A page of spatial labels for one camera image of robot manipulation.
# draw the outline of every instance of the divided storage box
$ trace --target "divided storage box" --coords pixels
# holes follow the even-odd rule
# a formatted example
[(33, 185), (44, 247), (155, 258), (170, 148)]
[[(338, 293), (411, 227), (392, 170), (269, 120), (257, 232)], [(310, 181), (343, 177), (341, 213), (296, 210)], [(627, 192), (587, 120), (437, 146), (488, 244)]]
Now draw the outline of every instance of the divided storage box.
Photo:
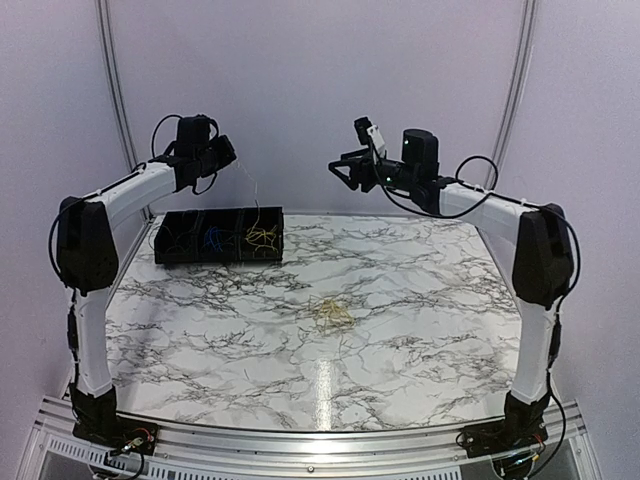
[(157, 264), (281, 261), (282, 207), (168, 212), (153, 241)]

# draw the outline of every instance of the ventilation grille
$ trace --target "ventilation grille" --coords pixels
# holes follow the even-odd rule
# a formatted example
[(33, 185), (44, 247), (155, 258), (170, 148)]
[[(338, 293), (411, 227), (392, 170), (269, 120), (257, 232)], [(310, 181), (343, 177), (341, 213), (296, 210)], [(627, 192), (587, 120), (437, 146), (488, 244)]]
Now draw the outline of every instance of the ventilation grille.
[[(52, 435), (49, 437), (48, 450), (63, 457), (77, 460), (78, 462), (94, 467), (105, 468), (106, 447), (84, 444)], [(167, 465), (165, 463), (166, 461), (158, 461), (158, 459), (153, 457), (145, 457), (145, 460), (146, 466), (141, 478), (149, 480), (264, 480), (267, 478), (246, 475), (230, 477), (220, 475), (217, 472), (206, 472), (202, 469)], [(112, 469), (120, 471), (125, 469), (135, 471), (139, 463), (135, 456), (132, 456), (130, 461), (128, 457), (114, 457), (108, 460), (107, 465)], [(278, 480), (278, 477), (268, 478), (270, 480)], [(367, 477), (359, 478), (360, 480), (366, 480)], [(462, 480), (462, 474), (460, 473), (459, 467), (451, 467), (429, 472), (414, 473), (411, 476), (406, 475), (400, 477), (397, 475), (385, 475), (368, 478), (375, 480)]]

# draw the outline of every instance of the marble table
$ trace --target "marble table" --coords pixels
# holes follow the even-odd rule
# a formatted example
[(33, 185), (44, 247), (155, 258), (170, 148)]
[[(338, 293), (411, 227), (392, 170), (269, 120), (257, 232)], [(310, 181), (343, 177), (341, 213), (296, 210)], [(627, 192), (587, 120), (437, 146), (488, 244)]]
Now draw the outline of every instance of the marble table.
[[(326, 298), (353, 322), (325, 324)], [(472, 227), (404, 217), (286, 215), (278, 265), (166, 268), (145, 241), (107, 312), (119, 408), (263, 429), (498, 414), (519, 331)]]

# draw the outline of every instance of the robotic arm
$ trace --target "robotic arm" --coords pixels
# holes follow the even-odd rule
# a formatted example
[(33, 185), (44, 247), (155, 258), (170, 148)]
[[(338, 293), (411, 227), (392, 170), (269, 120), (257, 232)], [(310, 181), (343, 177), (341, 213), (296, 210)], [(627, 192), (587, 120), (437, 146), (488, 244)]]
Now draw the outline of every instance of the robotic arm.
[[(211, 126), (216, 133), (210, 138)], [(236, 159), (229, 139), (219, 135), (216, 122), (204, 115), (181, 118), (177, 137), (163, 155), (141, 165), (116, 183), (82, 198), (68, 197), (56, 224), (58, 239), (54, 270), (71, 289), (68, 342), (75, 363), (70, 387), (77, 416), (74, 435), (120, 448), (127, 435), (144, 428), (156, 434), (153, 424), (132, 422), (116, 415), (116, 392), (107, 364), (105, 312), (109, 288), (118, 272), (112, 231), (134, 212), (150, 203), (212, 177)], [(153, 441), (146, 442), (151, 453)]]
[(406, 209), (391, 195), (411, 200), (421, 209), (414, 213), (457, 218), (506, 239), (515, 248), (512, 281), (522, 331), (516, 375), (505, 400), (505, 420), (463, 429), (461, 446), (475, 457), (533, 444), (536, 436), (546, 440), (542, 414), (551, 396), (549, 369), (560, 347), (559, 304), (572, 288), (574, 271), (562, 209), (553, 204), (523, 204), (457, 178), (439, 176), (438, 140), (429, 132), (406, 130), (402, 161), (396, 162), (386, 158), (384, 140), (368, 118), (356, 120), (355, 128), (366, 147), (329, 164), (329, 170), (351, 190), (368, 192), (380, 185), (401, 208)]

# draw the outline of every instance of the white marble surface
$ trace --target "white marble surface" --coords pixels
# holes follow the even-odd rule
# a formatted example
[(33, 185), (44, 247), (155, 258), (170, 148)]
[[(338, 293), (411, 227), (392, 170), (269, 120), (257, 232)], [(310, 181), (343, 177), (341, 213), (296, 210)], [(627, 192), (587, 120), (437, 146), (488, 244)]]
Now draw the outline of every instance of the white marble surface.
[[(324, 328), (328, 296), (353, 325)], [(107, 312), (121, 409), (268, 429), (499, 413), (519, 330), (473, 228), (395, 217), (286, 216), (277, 266), (165, 268), (144, 242)]]

